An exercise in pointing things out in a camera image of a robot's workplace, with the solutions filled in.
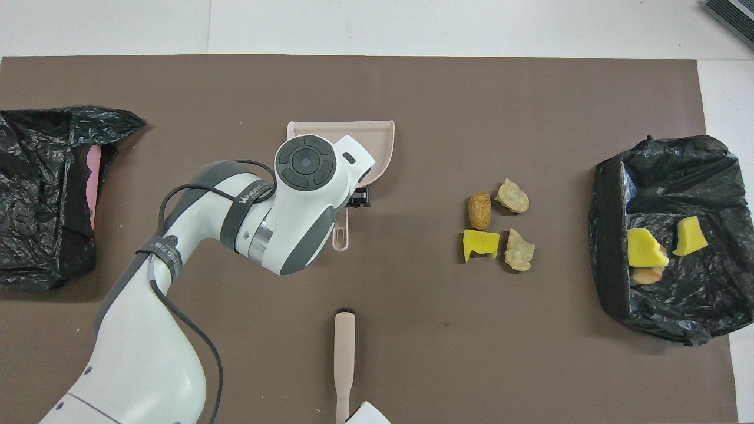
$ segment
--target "pink dustpan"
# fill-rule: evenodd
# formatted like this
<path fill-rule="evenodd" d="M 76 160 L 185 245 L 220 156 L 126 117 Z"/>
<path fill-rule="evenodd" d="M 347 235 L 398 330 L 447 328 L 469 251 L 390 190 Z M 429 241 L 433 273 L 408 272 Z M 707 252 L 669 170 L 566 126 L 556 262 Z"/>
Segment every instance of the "pink dustpan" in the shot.
<path fill-rule="evenodd" d="M 355 138 L 375 159 L 375 166 L 359 183 L 360 188 L 374 183 L 388 169 L 393 156 L 395 122 L 393 121 L 354 121 L 354 122 L 296 122 L 288 123 L 288 138 L 303 134 L 315 134 L 335 143 L 345 135 Z M 333 248 L 338 252 L 348 249 L 348 209 L 344 208 L 336 216 L 333 230 Z"/>

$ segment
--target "potato chip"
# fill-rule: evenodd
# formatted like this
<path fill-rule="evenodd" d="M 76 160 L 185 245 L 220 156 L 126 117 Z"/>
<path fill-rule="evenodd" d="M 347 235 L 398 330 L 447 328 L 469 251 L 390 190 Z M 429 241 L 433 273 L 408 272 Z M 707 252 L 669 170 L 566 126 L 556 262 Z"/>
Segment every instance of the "potato chip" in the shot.
<path fill-rule="evenodd" d="M 660 247 L 660 252 L 667 256 L 667 249 L 665 247 Z M 644 286 L 654 284 L 662 279 L 663 272 L 665 272 L 665 266 L 632 266 L 631 285 Z"/>
<path fill-rule="evenodd" d="M 515 229 L 510 229 L 508 244 L 505 248 L 505 263 L 517 271 L 526 271 L 532 267 L 529 263 L 534 256 L 534 245 L 528 243 Z"/>
<path fill-rule="evenodd" d="M 505 184 L 500 185 L 495 200 L 518 214 L 529 209 L 529 197 L 516 183 L 508 178 L 505 179 Z"/>

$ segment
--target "brush handle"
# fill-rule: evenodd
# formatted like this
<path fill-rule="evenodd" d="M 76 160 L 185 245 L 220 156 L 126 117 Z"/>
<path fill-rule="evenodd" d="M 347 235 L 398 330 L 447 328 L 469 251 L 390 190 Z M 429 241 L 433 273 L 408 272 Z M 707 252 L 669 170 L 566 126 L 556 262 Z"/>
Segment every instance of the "brush handle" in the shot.
<path fill-rule="evenodd" d="M 340 312 L 335 316 L 335 346 L 333 376 L 335 377 L 336 424 L 343 424 L 349 416 L 348 403 L 354 384 L 354 350 L 356 346 L 356 315 Z"/>

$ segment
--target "dustpan handle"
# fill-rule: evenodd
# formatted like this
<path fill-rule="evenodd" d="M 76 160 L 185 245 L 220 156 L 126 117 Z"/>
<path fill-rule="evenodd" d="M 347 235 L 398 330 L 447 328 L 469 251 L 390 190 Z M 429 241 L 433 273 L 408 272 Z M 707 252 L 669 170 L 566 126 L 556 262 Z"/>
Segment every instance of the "dustpan handle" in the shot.
<path fill-rule="evenodd" d="M 333 249 L 343 252 L 348 249 L 348 208 L 344 207 L 335 215 L 333 227 Z"/>

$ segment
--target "black strap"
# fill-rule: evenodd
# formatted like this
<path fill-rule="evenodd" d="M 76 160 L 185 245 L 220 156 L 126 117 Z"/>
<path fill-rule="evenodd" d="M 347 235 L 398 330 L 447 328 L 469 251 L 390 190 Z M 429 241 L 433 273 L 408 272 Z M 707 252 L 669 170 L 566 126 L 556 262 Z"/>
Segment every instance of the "black strap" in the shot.
<path fill-rule="evenodd" d="M 272 184 L 267 181 L 256 180 L 236 196 L 228 209 L 228 214 L 225 215 L 225 220 L 222 221 L 220 243 L 223 246 L 238 253 L 235 250 L 235 239 L 238 236 L 238 230 L 241 229 L 241 224 L 244 223 L 254 201 L 271 188 Z"/>
<path fill-rule="evenodd" d="M 154 253 L 162 262 L 167 265 L 170 270 L 170 277 L 173 281 L 176 280 L 181 269 L 183 269 L 183 259 L 181 253 L 170 243 L 166 238 L 162 238 L 159 235 L 153 235 L 144 241 L 144 244 L 136 251 L 144 253 Z"/>

